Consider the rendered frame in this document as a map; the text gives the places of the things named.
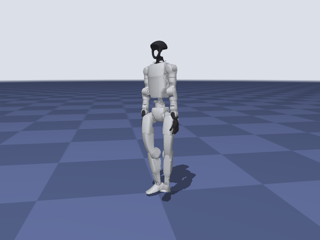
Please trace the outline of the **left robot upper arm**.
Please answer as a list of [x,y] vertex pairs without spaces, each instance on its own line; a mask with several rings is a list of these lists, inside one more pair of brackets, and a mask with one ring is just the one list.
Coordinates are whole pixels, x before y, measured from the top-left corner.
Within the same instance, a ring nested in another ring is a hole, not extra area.
[[166,90],[168,96],[173,96],[173,88],[176,89],[177,84],[177,71],[178,68],[175,64],[165,64],[165,71],[168,73],[169,88]]

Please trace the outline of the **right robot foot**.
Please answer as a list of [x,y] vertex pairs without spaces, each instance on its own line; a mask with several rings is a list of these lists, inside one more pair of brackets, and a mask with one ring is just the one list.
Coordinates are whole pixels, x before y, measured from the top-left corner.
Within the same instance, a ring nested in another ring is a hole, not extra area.
[[[158,184],[158,183],[157,183]],[[150,189],[148,189],[145,193],[146,194],[153,194],[153,193],[155,193],[155,192],[158,192],[158,191],[160,191],[162,188],[163,188],[163,186],[164,186],[165,184],[163,183],[163,182],[161,182],[161,185],[159,184],[159,185],[156,185],[156,184],[154,184]]]

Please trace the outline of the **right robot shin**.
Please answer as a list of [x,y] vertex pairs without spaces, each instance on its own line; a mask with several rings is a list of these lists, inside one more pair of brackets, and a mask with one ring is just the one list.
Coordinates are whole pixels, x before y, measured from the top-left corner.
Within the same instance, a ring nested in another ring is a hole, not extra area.
[[160,158],[153,158],[151,157],[150,153],[147,153],[149,166],[153,175],[153,179],[155,185],[161,185],[161,178],[160,178],[160,170],[161,170],[161,159]]

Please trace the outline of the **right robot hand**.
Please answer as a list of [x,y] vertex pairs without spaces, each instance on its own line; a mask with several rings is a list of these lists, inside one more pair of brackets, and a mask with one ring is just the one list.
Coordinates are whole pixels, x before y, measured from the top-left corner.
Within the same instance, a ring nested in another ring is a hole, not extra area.
[[[145,115],[146,115],[145,110],[142,110],[142,115],[141,115],[141,116],[143,117],[143,116],[145,116]],[[143,120],[143,119],[142,119],[142,120]],[[142,125],[142,120],[141,120],[141,125]]]

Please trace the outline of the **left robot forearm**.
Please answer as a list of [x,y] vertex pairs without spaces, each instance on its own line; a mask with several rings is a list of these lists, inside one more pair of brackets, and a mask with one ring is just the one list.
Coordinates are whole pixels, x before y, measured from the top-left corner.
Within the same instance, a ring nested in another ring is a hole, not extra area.
[[170,100],[170,115],[171,115],[171,112],[174,112],[175,117],[177,117],[179,113],[178,113],[178,104],[177,104],[178,95],[177,95],[176,88],[173,88],[172,93],[173,93],[173,96],[169,97],[169,100]]

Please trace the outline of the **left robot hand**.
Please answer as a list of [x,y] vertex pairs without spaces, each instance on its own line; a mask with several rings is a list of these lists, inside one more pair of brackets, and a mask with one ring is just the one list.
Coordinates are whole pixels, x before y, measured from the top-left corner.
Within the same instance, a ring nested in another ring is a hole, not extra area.
[[173,129],[173,132],[172,132],[172,135],[173,135],[173,134],[176,134],[179,131],[179,122],[178,122],[178,116],[175,117],[175,113],[174,112],[171,112],[171,117],[173,119],[173,122],[172,122],[173,124],[172,124],[172,126],[171,126],[169,131],[171,131]]

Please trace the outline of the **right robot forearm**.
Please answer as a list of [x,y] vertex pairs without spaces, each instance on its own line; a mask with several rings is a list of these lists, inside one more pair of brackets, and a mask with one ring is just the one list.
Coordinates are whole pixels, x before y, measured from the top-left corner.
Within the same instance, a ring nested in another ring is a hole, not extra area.
[[[150,101],[150,97],[147,96],[147,95],[143,95],[142,94],[142,111],[145,110],[145,114],[148,114],[149,113],[149,101]],[[142,114],[142,111],[141,111],[141,114]]]

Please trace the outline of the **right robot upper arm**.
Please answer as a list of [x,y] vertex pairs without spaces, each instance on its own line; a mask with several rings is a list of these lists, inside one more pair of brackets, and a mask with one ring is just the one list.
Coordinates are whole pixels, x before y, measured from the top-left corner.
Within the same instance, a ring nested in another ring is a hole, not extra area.
[[144,74],[144,85],[145,88],[142,89],[141,93],[145,96],[149,96],[149,84],[148,84],[148,66],[143,69],[143,74]]

